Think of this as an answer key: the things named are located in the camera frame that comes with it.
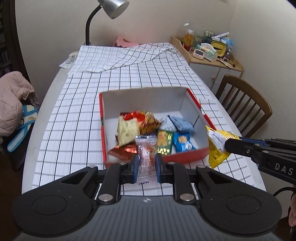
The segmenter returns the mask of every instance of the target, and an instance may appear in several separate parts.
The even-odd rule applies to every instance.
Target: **checkered tablecloth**
[[[168,43],[133,48],[82,46],[52,110],[35,169],[33,188],[94,164],[104,169],[98,94],[102,91],[157,86],[191,89],[217,129],[231,131],[216,99]],[[206,159],[188,164],[208,166]],[[231,154],[216,170],[254,185],[245,157]],[[171,184],[125,184],[125,195],[169,195]]]

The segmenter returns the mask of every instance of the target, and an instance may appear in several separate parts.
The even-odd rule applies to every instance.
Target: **green snack package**
[[[158,130],[157,132],[157,151],[161,155],[170,155],[172,153],[173,146],[173,132]]]

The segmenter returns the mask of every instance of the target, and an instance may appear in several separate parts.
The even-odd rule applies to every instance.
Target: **metal pin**
[[[98,199],[103,201],[103,202],[108,202],[108,201],[111,201],[113,199],[113,196],[111,194],[101,194],[98,197]]]
[[[184,193],[180,195],[180,199],[188,202],[188,201],[192,201],[194,199],[194,196],[190,193]]]

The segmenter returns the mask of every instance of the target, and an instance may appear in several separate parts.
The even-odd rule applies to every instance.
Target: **blue gripper pad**
[[[138,171],[139,171],[139,155],[136,156],[135,159],[135,166],[133,169],[133,182],[136,183],[137,182],[137,178],[138,178]]]
[[[157,155],[155,155],[155,170],[156,170],[157,182],[161,183],[161,181],[160,181],[160,163],[159,163]]]
[[[246,142],[250,142],[250,143],[254,143],[254,144],[260,144],[264,147],[267,147],[266,143],[262,140],[255,140],[255,139],[249,139],[249,138],[243,138],[243,137],[239,137],[242,141],[246,141]]]

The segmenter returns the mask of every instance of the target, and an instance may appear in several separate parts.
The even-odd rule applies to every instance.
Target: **pink fabric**
[[[124,39],[122,36],[119,36],[113,46],[114,47],[121,47],[121,48],[129,48],[129,47],[133,47],[133,46],[139,46],[139,44],[131,43],[131,42],[127,41],[126,39]]]
[[[27,99],[33,86],[21,72],[13,71],[0,78],[0,136],[9,136],[22,116],[21,99]]]
[[[291,227],[296,226],[296,194],[293,195],[291,199],[291,211],[289,214],[289,225]]]

